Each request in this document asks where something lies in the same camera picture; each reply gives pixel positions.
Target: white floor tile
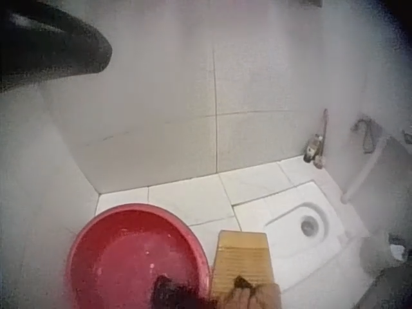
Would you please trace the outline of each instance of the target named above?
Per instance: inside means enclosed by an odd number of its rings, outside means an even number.
[[[345,278],[350,283],[348,297],[355,305],[371,286],[374,277],[365,273],[361,267],[360,249],[362,238],[354,239],[337,257],[337,262]]]
[[[312,163],[303,161],[302,156],[282,160],[279,164],[294,185],[309,182],[327,173],[325,169],[317,169]]]
[[[220,178],[232,205],[262,198],[292,186],[276,162],[221,173]]]
[[[149,188],[139,188],[133,190],[119,191],[102,194],[98,198],[96,215],[112,207],[128,203],[148,203]]]
[[[277,218],[304,202],[296,188],[269,196],[265,201],[271,218]]]
[[[234,215],[218,175],[150,187],[149,203],[172,212],[188,225]]]
[[[218,236],[221,230],[240,230],[235,217],[218,221],[208,222],[190,227],[199,239],[206,253],[209,265],[213,265],[216,249],[218,247]]]
[[[243,232],[265,232],[265,225],[272,218],[264,199],[235,206],[234,213]]]
[[[351,309],[350,283],[336,261],[331,261],[306,280],[282,294],[284,309]]]

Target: white wall tile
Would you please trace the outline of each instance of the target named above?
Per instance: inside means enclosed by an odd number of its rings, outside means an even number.
[[[149,203],[174,213],[188,225],[234,215],[218,175],[150,187]]]
[[[139,188],[100,195],[98,198],[96,215],[112,207],[128,203],[148,203],[149,188]]]
[[[210,266],[214,263],[220,231],[240,230],[235,217],[194,225],[190,228],[199,239]]]
[[[1,95],[1,165],[39,203],[62,160],[70,158],[37,86]]]
[[[64,286],[66,258],[74,233],[48,218],[37,217],[24,253],[19,308],[69,308]]]
[[[266,223],[272,218],[264,199],[238,205],[233,209],[243,232],[263,233]]]
[[[17,308],[17,292],[24,246],[33,219],[38,211],[23,188],[11,176],[2,173],[0,183],[0,263],[2,298],[8,299],[11,307]]]
[[[53,216],[63,227],[77,233],[94,217],[98,194],[70,159],[51,177],[42,201],[43,215]]]
[[[273,162],[303,153],[316,115],[303,112],[218,116],[218,171]]]
[[[74,152],[99,193],[216,172],[214,117],[153,124]]]
[[[220,173],[219,176],[232,205],[262,198],[292,186],[276,162]]]
[[[99,74],[43,84],[71,147],[132,131],[137,124],[214,115],[206,1],[88,1],[83,6],[113,55]]]
[[[89,189],[88,192],[95,196],[95,202],[97,193],[72,160],[47,114],[37,86],[9,91],[0,96],[0,101],[2,280],[7,282],[8,287],[5,297],[11,297],[16,308],[24,308],[15,303],[21,301],[16,286],[20,288],[27,284],[20,278],[24,255],[30,256],[31,248],[48,242],[45,237],[32,239],[33,229],[39,229],[35,225],[53,223],[64,229],[71,226],[69,223],[78,223],[78,218],[81,220],[84,215],[82,193]],[[60,261],[60,257],[54,256],[55,244],[48,243],[48,254]],[[40,271],[47,269],[48,264],[42,267]],[[33,294],[36,290],[47,291],[42,284],[39,280],[31,281],[26,286],[30,288],[28,292]],[[32,308],[34,298],[28,300],[31,304],[27,305]]]

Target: tiled wall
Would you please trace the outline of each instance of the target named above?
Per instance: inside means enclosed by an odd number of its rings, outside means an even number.
[[[113,45],[102,73],[42,85],[98,192],[298,155],[319,126],[323,26],[315,6],[179,0],[62,7]]]
[[[63,308],[68,248],[97,199],[38,87],[1,94],[1,308]]]

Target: black object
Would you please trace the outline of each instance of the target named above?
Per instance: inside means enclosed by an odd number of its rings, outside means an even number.
[[[158,276],[151,295],[152,309],[216,309],[216,301],[199,298],[195,289]]]
[[[110,62],[111,45],[96,28],[44,3],[6,0],[0,27],[0,92],[98,73]]]
[[[242,276],[238,276],[235,278],[233,282],[233,287],[234,288],[248,288],[250,290],[250,296],[252,297],[256,293],[256,288],[245,278]]]

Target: grout line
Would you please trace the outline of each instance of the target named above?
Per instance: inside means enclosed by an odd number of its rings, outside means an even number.
[[[212,47],[213,81],[214,81],[214,122],[215,122],[215,147],[216,147],[216,173],[218,172],[218,92],[216,87],[216,64],[214,61],[214,44]]]
[[[230,200],[229,194],[227,194],[225,184],[223,183],[223,180],[221,179],[220,174],[218,173],[217,175],[218,175],[219,181],[221,183],[221,186],[223,187],[223,190],[225,191],[225,194],[226,194],[227,200],[229,202],[230,208],[233,209],[232,201]]]
[[[201,222],[201,223],[190,224],[189,227],[197,227],[199,225],[208,224],[208,223],[217,222],[217,221],[223,221],[223,220],[231,219],[233,217],[236,217],[236,216],[233,215],[233,216],[224,217],[224,218],[220,218],[220,219],[213,219],[213,220],[209,220],[209,221],[204,221],[204,222]]]
[[[282,173],[286,176],[286,178],[288,178],[289,183],[293,186],[296,187],[296,185],[294,184],[294,182],[289,178],[289,176],[286,174],[285,170],[283,169],[282,165],[279,163],[280,161],[277,161],[277,166],[279,166],[279,168],[281,169]]]
[[[242,226],[240,225],[240,222],[239,222],[238,216],[236,215],[236,213],[235,213],[235,212],[234,212],[234,218],[236,219],[236,222],[238,223],[239,230],[240,230],[241,232],[243,232],[243,230],[242,230]]]
[[[304,184],[309,183],[309,182],[312,182],[312,180],[310,180],[310,181],[308,181],[308,182],[301,183],[301,184],[299,184],[299,185],[304,185]],[[263,196],[260,196],[260,197],[258,197],[258,198],[254,198],[254,199],[252,199],[252,200],[242,201],[242,202],[240,202],[240,203],[233,204],[232,207],[241,206],[241,205],[250,203],[250,202],[252,202],[252,201],[260,200],[260,199],[262,199],[262,198],[268,198],[268,197],[270,197],[270,196],[277,195],[277,194],[279,194],[279,193],[285,192],[285,191],[290,190],[290,189],[295,189],[295,188],[296,188],[295,186],[292,186],[292,187],[289,187],[289,188],[286,188],[286,189],[283,189],[283,190],[280,190],[280,191],[277,191],[277,192],[269,193],[269,194],[267,194],[267,195],[263,195]]]

